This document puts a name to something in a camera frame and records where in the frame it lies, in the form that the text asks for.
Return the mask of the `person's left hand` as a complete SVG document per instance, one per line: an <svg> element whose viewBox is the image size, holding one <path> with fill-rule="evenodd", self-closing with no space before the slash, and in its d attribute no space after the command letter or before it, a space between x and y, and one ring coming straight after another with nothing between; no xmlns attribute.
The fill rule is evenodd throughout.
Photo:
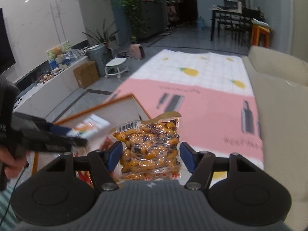
<svg viewBox="0 0 308 231"><path fill-rule="evenodd" d="M24 156L13 158L7 148L1 146L0 159L5 166L5 175L8 179L17 178L23 167L26 165L27 156L29 152L26 152Z"/></svg>

